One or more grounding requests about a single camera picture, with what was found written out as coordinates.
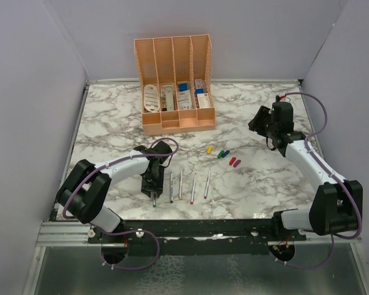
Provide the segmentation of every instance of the tabletop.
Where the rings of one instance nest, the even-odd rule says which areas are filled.
[[[233,219],[270,218],[275,211],[309,206],[314,191],[294,164],[265,139],[248,129],[260,106],[271,107],[276,95],[299,91],[297,84],[212,84],[216,130],[164,136],[178,141],[179,151],[165,169],[164,191],[153,208],[141,193],[141,176],[113,184],[105,205],[124,219]],[[306,135],[311,125],[302,97],[294,95],[295,130]],[[81,159],[104,162],[125,156],[135,146],[149,146],[162,136],[146,136],[141,126],[139,84],[95,84],[89,87],[73,147],[69,171]],[[213,151],[207,154],[212,145]],[[221,150],[231,152],[223,159]],[[241,160],[236,168],[232,157]],[[183,169],[183,199],[178,199]],[[209,169],[208,197],[203,198]],[[169,202],[169,173],[173,173],[174,200]],[[190,204],[197,173],[194,204]],[[62,207],[57,219],[61,219]]]

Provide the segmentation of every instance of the blue package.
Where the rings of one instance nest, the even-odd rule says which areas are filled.
[[[200,89],[196,89],[196,95],[197,94],[201,94],[201,93],[205,93],[204,89],[200,88]]]
[[[186,91],[189,87],[187,86],[187,83],[179,84],[179,91]]]

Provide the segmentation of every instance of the cable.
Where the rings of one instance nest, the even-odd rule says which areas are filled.
[[[156,251],[156,255],[153,258],[153,260],[151,262],[149,262],[148,264],[145,264],[143,266],[137,266],[137,267],[127,267],[127,266],[119,266],[117,264],[109,264],[105,261],[103,252],[101,251],[101,259],[104,261],[103,266],[104,265],[108,265],[110,266],[112,269],[121,269],[121,270],[143,270],[143,269],[147,269],[149,266],[152,266],[158,259],[159,259],[159,255],[160,255],[160,244],[159,244],[159,240],[157,239],[157,237],[150,231],[148,230],[128,230],[127,232],[106,232],[105,230],[97,227],[101,232],[103,232],[105,235],[111,235],[111,236],[118,236],[118,235],[128,235],[128,234],[134,234],[135,232],[144,232],[150,236],[152,236],[152,238],[156,241],[156,245],[157,245],[157,251]]]
[[[325,172],[327,172],[329,175],[331,175],[331,177],[341,186],[341,188],[343,189],[343,191],[346,193],[348,199],[350,200],[350,203],[355,211],[355,215],[357,217],[358,220],[358,228],[357,228],[357,232],[350,236],[347,237],[345,235],[340,235],[340,234],[335,234],[335,236],[339,237],[339,238],[344,238],[346,240],[351,240],[354,238],[359,237],[359,235],[361,234],[362,231],[362,218],[361,218],[361,214],[359,212],[358,206],[355,203],[354,199],[352,198],[352,195],[350,194],[349,190],[346,188],[346,186],[344,185],[344,183],[338,178],[336,177],[332,171],[330,171],[324,164],[323,162],[314,154],[314,152],[311,150],[310,146],[309,146],[309,139],[315,135],[320,134],[321,132],[324,131],[325,127],[327,126],[327,122],[328,122],[328,114],[327,114],[327,110],[325,109],[324,104],[314,95],[308,94],[308,93],[304,93],[304,92],[289,92],[286,93],[284,96],[289,96],[289,95],[304,95],[304,96],[308,96],[310,98],[313,98],[314,100],[316,100],[316,102],[318,102],[322,108],[322,111],[324,112],[324,124],[322,126],[322,128],[319,131],[313,132],[311,134],[309,134],[306,138],[305,138],[305,147],[307,149],[307,151],[310,153],[310,155],[313,157],[313,159],[321,166],[321,168],[323,168],[323,170]]]
[[[287,261],[281,261],[280,259],[276,258],[271,252],[269,252],[269,255],[275,257],[275,261],[281,264],[284,264],[285,266],[290,266],[293,267],[294,269],[302,269],[302,270],[306,270],[306,269],[317,269],[319,267],[324,266],[325,264],[327,264],[328,262],[330,262],[331,258],[332,258],[332,254],[333,251],[335,250],[335,239],[333,238],[333,235],[331,235],[331,249],[328,253],[327,258],[325,258],[324,261],[316,264],[316,265],[311,265],[311,266],[303,266],[303,265],[297,265],[297,264],[291,264]]]
[[[111,163],[109,163],[108,165],[102,165],[96,169],[94,169],[92,172],[90,172],[90,174],[88,174],[82,181],[81,183],[78,185],[78,187],[73,191],[73,193],[70,195],[70,197],[68,198],[67,202],[64,205],[64,209],[63,209],[63,217],[65,219],[75,219],[74,216],[68,216],[67,215],[67,210],[68,207],[70,205],[70,203],[73,201],[73,198],[75,198],[76,194],[79,192],[79,190],[82,188],[82,186],[90,179],[93,177],[94,174],[96,174],[97,172],[101,171],[102,169],[108,168],[109,166],[118,164],[120,162],[126,161],[126,160],[130,160],[130,159],[134,159],[134,158],[144,158],[144,157],[157,157],[157,158],[162,158],[162,157],[169,157],[170,155],[174,155],[177,153],[177,151],[179,150],[179,144],[176,140],[173,140],[172,138],[168,138],[168,137],[163,137],[163,138],[159,138],[158,140],[155,140],[155,142],[152,143],[151,146],[155,145],[156,143],[158,143],[159,141],[163,141],[163,140],[170,140],[173,143],[175,143],[175,145],[177,146],[177,148],[173,151],[170,152],[168,154],[140,154],[140,155],[133,155],[133,156],[127,156],[127,157],[123,157],[120,159],[117,159],[115,161],[112,161]]]

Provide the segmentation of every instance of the metal frame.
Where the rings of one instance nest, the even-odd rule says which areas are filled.
[[[108,79],[108,80],[102,80],[102,81],[87,81],[86,82],[86,87],[82,96],[82,100],[81,100],[81,105],[80,105],[80,110],[79,110],[79,114],[76,120],[76,124],[75,124],[75,128],[74,128],[74,132],[73,132],[73,136],[71,138],[71,142],[70,142],[70,147],[69,147],[69,152],[66,158],[66,162],[65,162],[65,167],[63,169],[63,173],[62,173],[62,178],[60,181],[60,185],[63,184],[63,181],[65,179],[66,176],[66,172],[68,169],[68,165],[70,163],[71,160],[71,156],[72,156],[72,152],[73,152],[73,146],[76,140],[76,136],[77,136],[77,132],[78,132],[78,128],[79,125],[81,123],[81,117],[82,117],[82,113],[84,110],[84,105],[85,105],[85,101],[87,98],[87,93],[89,90],[89,85],[93,85],[93,84],[134,84],[135,82],[138,82],[138,79],[126,79],[126,80],[122,80],[122,79]],[[238,79],[234,79],[234,80],[212,80],[212,82],[217,82],[217,83],[221,83],[221,84],[231,84],[231,83],[244,83],[244,84],[258,84],[258,83],[262,83],[262,82],[268,82],[268,83],[296,83],[300,89],[300,91],[302,91],[301,89],[301,85],[298,81],[280,81],[280,80],[271,80],[271,81],[265,81],[265,80],[238,80]],[[305,106],[305,110],[307,112],[307,116],[309,118],[309,121],[311,123],[311,128],[314,129],[314,124],[313,121],[311,119],[311,116],[309,114],[309,108],[308,108],[308,104],[306,103],[306,100],[304,100],[304,106]],[[320,147],[320,143],[318,138],[316,137],[316,143],[317,143],[317,147],[319,148],[320,151],[320,155],[321,157],[323,157],[322,154],[322,150]],[[57,212],[58,206],[55,205],[54,210],[52,213],[54,213],[54,211]],[[46,247],[48,246],[63,246],[63,247],[67,247],[67,246],[101,246],[101,243],[95,243],[95,244],[90,244],[88,243],[88,231],[90,230],[90,226],[89,225],[83,225],[79,222],[43,222],[41,224],[41,228],[40,228],[40,232],[38,235],[38,240],[36,242],[36,249],[34,251],[34,256],[33,256],[33,260],[31,263],[31,267],[30,267],[30,271],[28,274],[28,278],[26,280],[26,284],[25,284],[25,288],[23,290],[23,294],[24,295],[30,295],[30,294],[34,294],[36,291],[36,287],[37,287],[37,283],[38,283],[38,278],[39,278],[39,274],[41,271],[41,267],[42,267],[42,262],[44,259],[44,255],[45,255],[45,250]],[[306,241],[295,241],[295,242],[290,242],[290,243],[294,243],[297,245],[306,243],[306,244],[313,244],[313,243],[329,243],[330,242],[330,238],[329,236],[324,236],[324,237],[319,237],[317,235],[314,234],[307,234],[307,240]],[[357,267],[359,269],[360,272],[360,276],[362,279],[362,283],[364,285],[364,289],[365,292],[367,294],[369,294],[369,277],[367,276],[368,273],[368,269],[367,266],[365,264],[365,256],[363,254],[363,249],[362,249],[362,245],[359,243],[360,239],[357,240],[342,240],[342,239],[338,239],[335,243],[350,243],[351,244],[351,248],[352,248],[352,252],[353,255],[355,257],[355,261],[357,264]],[[272,245],[274,242],[266,242],[266,244],[268,245]],[[123,243],[104,243],[104,247],[119,247],[122,248],[124,247]]]

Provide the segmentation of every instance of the white marble table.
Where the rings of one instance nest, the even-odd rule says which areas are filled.
[[[170,137],[180,150],[165,170],[164,192],[153,208],[141,193],[141,176],[111,186],[105,205],[124,219],[232,219],[269,218],[274,211],[310,205],[314,191],[302,173],[265,139],[248,130],[261,105],[270,107],[276,94],[298,91],[296,84],[213,84],[216,130],[180,133]],[[311,125],[302,98],[292,97],[295,129],[308,134]],[[69,168],[81,160],[102,162],[126,155],[133,147],[149,145],[160,136],[145,136],[141,127],[139,85],[91,85]],[[208,155],[207,147],[213,145]],[[222,150],[231,153],[217,159]],[[232,157],[242,163],[228,165]],[[209,168],[209,195],[203,198]],[[178,199],[178,175],[184,169],[183,200]],[[173,203],[169,202],[169,173],[174,175]],[[196,199],[190,205],[194,173]]]

